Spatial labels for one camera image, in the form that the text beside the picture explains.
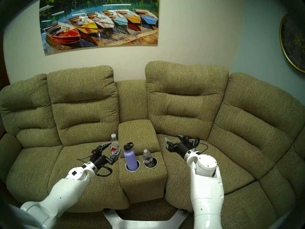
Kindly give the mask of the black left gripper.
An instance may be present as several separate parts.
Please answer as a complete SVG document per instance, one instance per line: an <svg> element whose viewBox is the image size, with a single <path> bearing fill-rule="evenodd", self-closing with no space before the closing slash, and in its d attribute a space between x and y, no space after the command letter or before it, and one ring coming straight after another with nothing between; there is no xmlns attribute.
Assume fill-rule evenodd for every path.
<svg viewBox="0 0 305 229"><path fill-rule="evenodd" d="M100 150L99 149L94 149L91 151L90 154L90 162L94 165L94 171L99 171L102 166L106 164L113 165L120 156L121 149L117 149L116 151L112 152L112 155L110 157L105 156L102 154L102 152L111 145L111 142L104 143L100 145Z"/></svg>

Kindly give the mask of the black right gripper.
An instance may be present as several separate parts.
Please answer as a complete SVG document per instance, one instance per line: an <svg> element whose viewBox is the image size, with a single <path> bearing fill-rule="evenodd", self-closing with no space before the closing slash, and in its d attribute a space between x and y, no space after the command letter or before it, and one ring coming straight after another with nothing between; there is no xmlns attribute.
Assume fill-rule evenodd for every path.
<svg viewBox="0 0 305 229"><path fill-rule="evenodd" d="M180 140L179 143L172 143L165 138L165 147L170 153L177 153L184 158L186 153L194 148L194 138L182 135L177 135L176 137Z"/></svg>

